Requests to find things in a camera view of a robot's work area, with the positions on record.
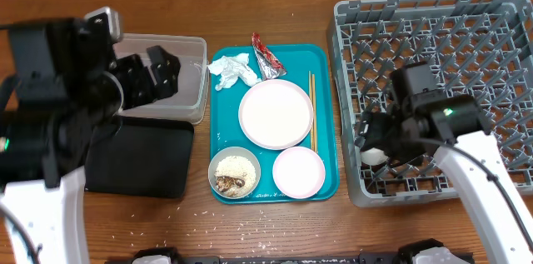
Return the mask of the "wooden chopstick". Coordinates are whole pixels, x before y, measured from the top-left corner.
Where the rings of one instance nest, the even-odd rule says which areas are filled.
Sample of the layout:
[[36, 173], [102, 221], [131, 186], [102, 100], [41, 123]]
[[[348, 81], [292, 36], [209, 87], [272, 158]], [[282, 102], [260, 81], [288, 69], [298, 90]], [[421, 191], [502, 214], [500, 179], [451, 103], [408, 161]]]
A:
[[315, 75], [310, 73], [310, 87], [311, 87], [311, 102], [313, 106], [313, 127], [312, 127], [312, 147], [314, 152], [317, 152], [317, 109], [316, 109], [316, 79]]
[[309, 89], [309, 100], [310, 100], [310, 103], [311, 103], [311, 129], [310, 129], [310, 140], [311, 140], [311, 147], [312, 147], [312, 139], [311, 139], [311, 135], [312, 135], [312, 127], [313, 127], [313, 106], [312, 106], [312, 102], [311, 102], [311, 87], [310, 87], [310, 73], [312, 73], [311, 71], [308, 72], [308, 89]]

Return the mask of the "large pink plate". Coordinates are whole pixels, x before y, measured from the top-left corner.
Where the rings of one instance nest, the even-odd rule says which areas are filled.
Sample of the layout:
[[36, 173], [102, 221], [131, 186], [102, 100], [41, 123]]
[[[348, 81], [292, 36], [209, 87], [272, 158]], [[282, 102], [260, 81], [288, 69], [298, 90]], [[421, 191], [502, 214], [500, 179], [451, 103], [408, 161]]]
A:
[[261, 82], [244, 94], [238, 121], [245, 136], [259, 147], [269, 150], [293, 147], [311, 129], [309, 96], [287, 80]]

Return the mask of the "white paper cup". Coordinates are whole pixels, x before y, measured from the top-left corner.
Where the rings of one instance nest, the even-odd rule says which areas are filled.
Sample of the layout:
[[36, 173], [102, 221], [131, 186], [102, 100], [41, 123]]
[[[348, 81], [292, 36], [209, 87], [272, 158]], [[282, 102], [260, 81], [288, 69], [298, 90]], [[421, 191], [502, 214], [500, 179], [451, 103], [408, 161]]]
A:
[[361, 162], [367, 166], [378, 166], [387, 162], [389, 157], [380, 149], [371, 148], [360, 152]]

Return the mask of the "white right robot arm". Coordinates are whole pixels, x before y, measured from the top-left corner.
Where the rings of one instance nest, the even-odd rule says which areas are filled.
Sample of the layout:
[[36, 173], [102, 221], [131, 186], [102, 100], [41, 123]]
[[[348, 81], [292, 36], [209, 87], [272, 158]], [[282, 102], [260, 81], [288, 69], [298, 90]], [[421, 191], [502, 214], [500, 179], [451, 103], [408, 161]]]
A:
[[363, 163], [402, 166], [432, 157], [451, 180], [490, 261], [530, 263], [532, 216], [474, 97], [448, 97], [425, 62], [396, 69], [390, 81], [390, 109], [364, 112], [357, 125]]

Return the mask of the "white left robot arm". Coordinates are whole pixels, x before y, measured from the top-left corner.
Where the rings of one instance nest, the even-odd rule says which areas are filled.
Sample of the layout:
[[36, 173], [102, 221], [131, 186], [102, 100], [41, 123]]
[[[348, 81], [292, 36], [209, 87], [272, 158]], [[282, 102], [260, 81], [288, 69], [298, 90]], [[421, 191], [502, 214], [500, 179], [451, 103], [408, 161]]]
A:
[[170, 97], [179, 61], [159, 46], [151, 66], [117, 57], [119, 15], [104, 7], [85, 17], [6, 26], [15, 71], [1, 86], [1, 214], [19, 263], [86, 263], [83, 219], [87, 177], [102, 169], [120, 183], [120, 166], [170, 159], [181, 123], [121, 117], [123, 110]]

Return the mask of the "small pink bowl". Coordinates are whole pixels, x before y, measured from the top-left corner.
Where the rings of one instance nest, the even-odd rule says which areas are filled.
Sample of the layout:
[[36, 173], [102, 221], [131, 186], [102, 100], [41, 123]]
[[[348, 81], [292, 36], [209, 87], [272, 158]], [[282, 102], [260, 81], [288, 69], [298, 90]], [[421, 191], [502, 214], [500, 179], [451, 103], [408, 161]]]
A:
[[326, 169], [318, 154], [307, 147], [290, 147], [274, 161], [272, 177], [286, 196], [306, 199], [317, 194], [326, 179]]

